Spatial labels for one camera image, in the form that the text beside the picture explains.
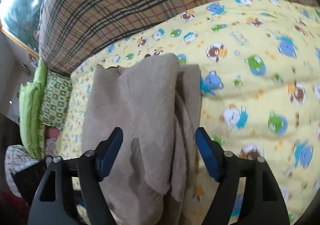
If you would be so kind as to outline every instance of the cartoon print bed sheet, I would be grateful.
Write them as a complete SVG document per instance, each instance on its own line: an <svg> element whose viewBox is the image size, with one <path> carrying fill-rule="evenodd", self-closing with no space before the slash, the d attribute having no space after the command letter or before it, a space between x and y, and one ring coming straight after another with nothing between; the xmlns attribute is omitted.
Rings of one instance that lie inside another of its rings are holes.
<svg viewBox="0 0 320 225"><path fill-rule="evenodd" d="M72 73L56 153L81 154L97 64L130 67L147 56L173 52L180 63L200 65L200 125L224 150L266 158L294 223L320 187L319 21L319 9L284 0L223 0L110 45ZM194 201L185 213L190 224L201 224L216 188L201 160ZM239 215L243 191L242 180L230 222Z"/></svg>

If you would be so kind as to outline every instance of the glass surface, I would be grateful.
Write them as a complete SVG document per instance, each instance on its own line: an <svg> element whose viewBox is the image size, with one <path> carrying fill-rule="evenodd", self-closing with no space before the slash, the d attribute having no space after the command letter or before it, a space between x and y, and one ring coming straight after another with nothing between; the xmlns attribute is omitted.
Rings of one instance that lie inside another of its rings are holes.
<svg viewBox="0 0 320 225"><path fill-rule="evenodd" d="M1 0L2 27L38 52L38 24L42 0Z"/></svg>

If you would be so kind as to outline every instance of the screw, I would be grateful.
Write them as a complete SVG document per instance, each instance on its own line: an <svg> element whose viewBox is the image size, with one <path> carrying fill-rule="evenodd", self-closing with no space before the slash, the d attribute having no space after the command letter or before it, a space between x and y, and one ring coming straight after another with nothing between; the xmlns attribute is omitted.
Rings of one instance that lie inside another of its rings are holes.
<svg viewBox="0 0 320 225"><path fill-rule="evenodd" d="M84 153L85 156L90 157L94 155L94 150L88 150Z"/></svg>
<svg viewBox="0 0 320 225"><path fill-rule="evenodd" d="M265 162L266 160L262 156L257 157L258 162Z"/></svg>
<svg viewBox="0 0 320 225"><path fill-rule="evenodd" d="M231 151L224 151L224 156L226 156L226 157L232 157L232 156L233 156L233 152L231 152Z"/></svg>
<svg viewBox="0 0 320 225"><path fill-rule="evenodd" d="M54 162L60 162L61 159L62 159L61 156L55 156L55 157L53 158L53 161L54 161Z"/></svg>

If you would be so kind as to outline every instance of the bed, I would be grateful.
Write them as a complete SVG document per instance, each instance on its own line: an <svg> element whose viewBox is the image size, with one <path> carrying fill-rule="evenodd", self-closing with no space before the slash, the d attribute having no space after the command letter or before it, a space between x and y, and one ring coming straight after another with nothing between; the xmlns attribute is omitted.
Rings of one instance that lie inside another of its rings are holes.
<svg viewBox="0 0 320 225"><path fill-rule="evenodd" d="M224 150L266 158L295 223L320 187L319 12L286 0L221 0L116 41L71 74L69 109L54 153L81 155L96 65L130 67L171 52L180 63L200 65L200 126ZM201 224L216 188L200 160L187 224ZM243 190L241 181L230 223L239 215Z"/></svg>

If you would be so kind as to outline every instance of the checkered pillow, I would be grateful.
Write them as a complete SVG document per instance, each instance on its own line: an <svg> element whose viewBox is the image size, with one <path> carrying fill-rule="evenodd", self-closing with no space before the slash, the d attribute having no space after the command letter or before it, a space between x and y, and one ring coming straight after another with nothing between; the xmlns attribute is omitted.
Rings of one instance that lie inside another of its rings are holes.
<svg viewBox="0 0 320 225"><path fill-rule="evenodd" d="M40 110L40 123L62 130L72 85L68 77L48 70L47 83Z"/></svg>

